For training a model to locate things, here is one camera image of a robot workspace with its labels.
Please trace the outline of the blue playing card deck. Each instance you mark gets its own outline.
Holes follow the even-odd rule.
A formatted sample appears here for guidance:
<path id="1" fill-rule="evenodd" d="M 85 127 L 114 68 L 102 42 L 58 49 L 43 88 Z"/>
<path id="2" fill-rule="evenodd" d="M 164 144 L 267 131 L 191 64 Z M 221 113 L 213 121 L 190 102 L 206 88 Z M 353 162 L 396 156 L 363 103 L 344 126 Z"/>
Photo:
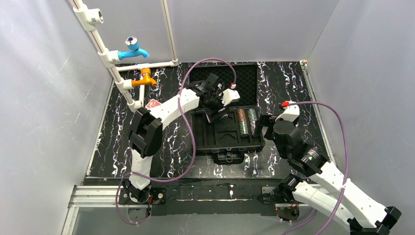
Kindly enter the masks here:
<path id="1" fill-rule="evenodd" d="M 207 121 L 209 123 L 214 123 L 215 121 L 225 117 L 230 111 L 231 111 L 230 107 L 226 107 L 226 106 L 220 110 L 213 110 L 209 108 L 204 109 L 204 112 L 207 117 Z"/>

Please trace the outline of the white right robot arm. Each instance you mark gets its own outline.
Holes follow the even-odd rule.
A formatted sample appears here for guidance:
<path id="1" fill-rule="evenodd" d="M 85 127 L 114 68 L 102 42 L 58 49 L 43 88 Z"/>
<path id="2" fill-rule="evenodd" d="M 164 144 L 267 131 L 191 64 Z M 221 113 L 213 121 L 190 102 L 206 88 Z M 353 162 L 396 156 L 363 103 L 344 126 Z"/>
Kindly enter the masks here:
<path id="1" fill-rule="evenodd" d="M 388 235 L 402 216 L 394 207 L 386 207 L 359 189 L 320 148 L 306 143 L 294 122 L 282 116 L 261 115 L 255 135 L 267 127 L 264 137 L 272 140 L 279 154 L 305 177 L 320 184 L 327 193 L 310 186 L 304 179 L 289 174 L 265 198 L 269 202 L 298 201 L 313 207 L 342 225 L 351 235 Z"/>

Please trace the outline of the blue orange poker chip stack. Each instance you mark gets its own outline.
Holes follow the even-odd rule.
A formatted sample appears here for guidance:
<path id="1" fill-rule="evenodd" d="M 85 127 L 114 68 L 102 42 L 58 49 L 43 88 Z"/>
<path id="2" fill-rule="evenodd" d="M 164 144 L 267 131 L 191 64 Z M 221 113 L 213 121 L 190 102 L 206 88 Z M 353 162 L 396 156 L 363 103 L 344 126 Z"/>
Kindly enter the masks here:
<path id="1" fill-rule="evenodd" d="M 256 130 L 256 121 L 255 120 L 249 121 L 249 124 L 250 124 L 251 134 L 252 136 L 254 136 L 255 130 Z"/>

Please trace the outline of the red playing card deck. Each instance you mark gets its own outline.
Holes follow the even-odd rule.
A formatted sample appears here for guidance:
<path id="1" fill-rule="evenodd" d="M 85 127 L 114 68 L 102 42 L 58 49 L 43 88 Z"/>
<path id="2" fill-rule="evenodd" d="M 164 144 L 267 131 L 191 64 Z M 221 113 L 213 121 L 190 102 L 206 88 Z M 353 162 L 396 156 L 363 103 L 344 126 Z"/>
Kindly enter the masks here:
<path id="1" fill-rule="evenodd" d="M 159 101 L 157 101 L 157 100 L 155 100 L 155 99 L 151 99 L 146 105 L 145 105 L 145 108 L 146 109 L 152 109 L 152 108 L 155 108 L 155 107 L 157 107 L 157 106 L 160 106 L 161 105 L 161 103 L 159 102 Z"/>

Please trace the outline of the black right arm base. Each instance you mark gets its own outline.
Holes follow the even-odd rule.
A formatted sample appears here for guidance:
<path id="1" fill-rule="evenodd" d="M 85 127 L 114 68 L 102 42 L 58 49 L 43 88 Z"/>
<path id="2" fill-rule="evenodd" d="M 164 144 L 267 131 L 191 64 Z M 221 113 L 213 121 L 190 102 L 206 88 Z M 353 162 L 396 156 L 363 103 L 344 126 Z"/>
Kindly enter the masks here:
<path id="1" fill-rule="evenodd" d="M 303 179 L 294 174 L 289 174 L 278 185 L 264 186 L 261 188 L 259 201 L 264 204 L 285 204 L 276 206 L 277 216 L 283 221 L 294 222 L 299 219 L 299 201 L 294 199 L 293 192 Z"/>

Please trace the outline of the blue yellow poker chip stack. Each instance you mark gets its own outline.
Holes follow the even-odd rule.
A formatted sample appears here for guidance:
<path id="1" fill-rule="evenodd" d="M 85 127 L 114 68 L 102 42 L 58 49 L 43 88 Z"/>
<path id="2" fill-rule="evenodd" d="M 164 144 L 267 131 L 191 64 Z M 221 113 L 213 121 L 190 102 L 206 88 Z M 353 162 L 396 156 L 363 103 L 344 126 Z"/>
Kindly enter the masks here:
<path id="1" fill-rule="evenodd" d="M 258 120 L 257 113 L 256 113 L 256 110 L 254 108 L 248 109 L 247 113 L 248 113 L 248 118 L 249 118 L 250 122 Z"/>

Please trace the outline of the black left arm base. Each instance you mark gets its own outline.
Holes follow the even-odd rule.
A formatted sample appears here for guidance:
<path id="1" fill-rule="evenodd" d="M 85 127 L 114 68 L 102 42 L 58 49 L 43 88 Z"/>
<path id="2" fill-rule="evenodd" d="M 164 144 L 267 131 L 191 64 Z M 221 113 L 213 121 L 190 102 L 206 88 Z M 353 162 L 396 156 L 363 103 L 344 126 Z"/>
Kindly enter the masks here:
<path id="1" fill-rule="evenodd" d="M 120 218 L 131 225 L 139 225 L 152 215 L 152 207 L 156 205 L 164 205 L 166 203 L 166 188 L 153 188 L 151 185 L 144 189 L 135 188 L 128 179 L 122 179 L 116 190 L 115 207 Z M 120 211 L 120 206 L 140 206 L 138 209 L 144 209 L 144 219 L 126 218 Z"/>

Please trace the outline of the brown poker chip stack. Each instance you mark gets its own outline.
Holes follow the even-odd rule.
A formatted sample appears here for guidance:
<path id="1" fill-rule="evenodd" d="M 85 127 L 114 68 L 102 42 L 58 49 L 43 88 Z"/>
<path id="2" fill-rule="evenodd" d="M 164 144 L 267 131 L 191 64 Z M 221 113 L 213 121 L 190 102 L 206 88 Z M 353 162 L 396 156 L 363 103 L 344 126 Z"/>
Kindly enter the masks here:
<path id="1" fill-rule="evenodd" d="M 246 112 L 244 109 L 238 109 L 236 114 L 239 122 L 247 122 Z"/>

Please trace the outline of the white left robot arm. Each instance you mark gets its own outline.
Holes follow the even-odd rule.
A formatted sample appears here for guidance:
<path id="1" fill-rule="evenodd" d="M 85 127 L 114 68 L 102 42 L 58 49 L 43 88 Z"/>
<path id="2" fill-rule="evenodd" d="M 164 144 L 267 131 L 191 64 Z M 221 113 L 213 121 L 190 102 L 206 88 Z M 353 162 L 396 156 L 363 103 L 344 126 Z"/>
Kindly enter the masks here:
<path id="1" fill-rule="evenodd" d="M 151 109 L 138 109 L 128 135 L 132 165 L 126 186 L 138 192 L 148 187 L 152 158 L 164 142 L 164 129 L 181 115 L 197 108 L 204 108 L 209 114 L 223 110 L 224 89 L 223 80 L 210 73 L 206 80 L 188 84 L 166 102 Z"/>

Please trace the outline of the green poker chip stack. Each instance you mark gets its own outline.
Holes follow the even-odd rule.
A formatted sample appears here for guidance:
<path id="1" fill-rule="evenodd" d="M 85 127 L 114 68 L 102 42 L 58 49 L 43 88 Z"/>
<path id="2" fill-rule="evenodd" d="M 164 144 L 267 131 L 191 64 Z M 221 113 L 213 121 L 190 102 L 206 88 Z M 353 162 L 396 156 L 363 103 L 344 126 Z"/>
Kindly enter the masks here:
<path id="1" fill-rule="evenodd" d="M 249 135 L 249 125 L 246 121 L 240 121 L 239 123 L 240 135 L 245 138 Z"/>

